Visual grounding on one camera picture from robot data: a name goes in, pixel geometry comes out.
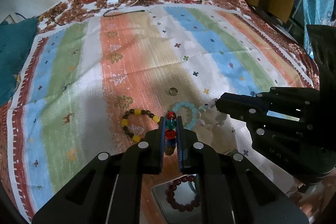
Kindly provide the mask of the grey jewelry tray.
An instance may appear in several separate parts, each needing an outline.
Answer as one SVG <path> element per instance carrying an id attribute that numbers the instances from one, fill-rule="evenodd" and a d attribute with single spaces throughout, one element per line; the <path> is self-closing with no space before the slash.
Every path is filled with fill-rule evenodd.
<path id="1" fill-rule="evenodd" d="M 188 174 L 151 188 L 166 223 L 202 223 L 197 182 L 197 174 Z"/>

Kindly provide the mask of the teal blanket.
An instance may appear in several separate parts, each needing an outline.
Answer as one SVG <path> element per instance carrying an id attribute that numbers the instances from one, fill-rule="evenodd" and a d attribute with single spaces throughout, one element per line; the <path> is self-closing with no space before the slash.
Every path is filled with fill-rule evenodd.
<path id="1" fill-rule="evenodd" d="M 1 105 L 13 96 L 17 86 L 17 75 L 30 53 L 37 33 L 36 18 L 19 23 L 1 23 Z"/>

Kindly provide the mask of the striped colourful cloth mat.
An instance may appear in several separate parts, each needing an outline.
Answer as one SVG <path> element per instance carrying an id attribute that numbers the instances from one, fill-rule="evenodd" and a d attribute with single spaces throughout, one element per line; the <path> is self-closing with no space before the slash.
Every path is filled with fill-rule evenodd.
<path id="1" fill-rule="evenodd" d="M 240 9 L 155 5 L 94 16 L 38 35 L 7 112 L 8 170 L 22 217 L 34 214 L 99 152 L 133 142 L 127 110 L 173 110 L 218 152 L 250 159 L 284 193 L 292 176 L 252 150 L 240 121 L 206 109 L 223 93 L 312 87 L 301 48 Z"/>

